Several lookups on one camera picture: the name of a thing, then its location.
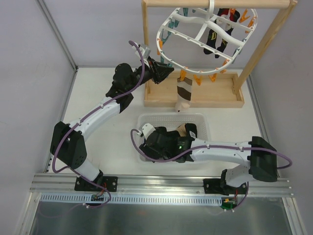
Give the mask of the beige brown patterned sock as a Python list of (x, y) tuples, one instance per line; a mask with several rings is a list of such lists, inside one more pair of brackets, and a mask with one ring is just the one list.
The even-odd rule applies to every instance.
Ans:
[(185, 77), (183, 80), (177, 78), (177, 102), (175, 111), (187, 110), (191, 105), (193, 80)]

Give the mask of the white plastic sock hanger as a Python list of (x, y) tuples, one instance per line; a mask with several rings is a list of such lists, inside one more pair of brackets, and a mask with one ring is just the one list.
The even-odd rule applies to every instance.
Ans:
[[(176, 8), (165, 22), (160, 26), (156, 35), (157, 53), (161, 57), (161, 62), (167, 61), (173, 66), (185, 70), (194, 75), (211, 75), (226, 72), (226, 68), (233, 64), (236, 57), (241, 53), (243, 47), (252, 36), (258, 23), (256, 9), (248, 8), (247, 15), (250, 18), (239, 23), (239, 19), (244, 11), (235, 8), (220, 8), (215, 11), (215, 2), (211, 0), (208, 8)], [(176, 28), (169, 28), (170, 20), (178, 20), (180, 23), (194, 24), (200, 27), (196, 36), (189, 36)], [(222, 59), (221, 66), (207, 70), (193, 70), (182, 63), (171, 59), (165, 54), (164, 45), (160, 47), (160, 34), (165, 31), (171, 32), (171, 36), (184, 39), (203, 49), (204, 54), (213, 55), (216, 59)]]

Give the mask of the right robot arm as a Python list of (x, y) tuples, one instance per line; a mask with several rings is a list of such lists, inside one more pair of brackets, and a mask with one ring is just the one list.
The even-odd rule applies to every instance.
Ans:
[(220, 178), (203, 181), (208, 194), (244, 194), (250, 181), (273, 183), (278, 178), (275, 149), (262, 137), (230, 144), (209, 142), (199, 139), (195, 125), (190, 123), (181, 131), (145, 124), (140, 135), (144, 138), (139, 146), (140, 154), (154, 163), (220, 161), (236, 164), (234, 168), (224, 169)]

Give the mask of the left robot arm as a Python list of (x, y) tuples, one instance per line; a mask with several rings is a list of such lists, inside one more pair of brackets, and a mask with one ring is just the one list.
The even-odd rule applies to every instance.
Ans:
[(60, 121), (55, 125), (50, 146), (54, 159), (59, 159), (84, 177), (91, 190), (99, 190), (103, 184), (103, 173), (87, 159), (86, 140), (98, 127), (129, 106), (135, 87), (149, 80), (159, 84), (173, 71), (171, 65), (152, 58), (135, 70), (127, 63), (117, 65), (111, 88), (93, 110), (71, 123)]

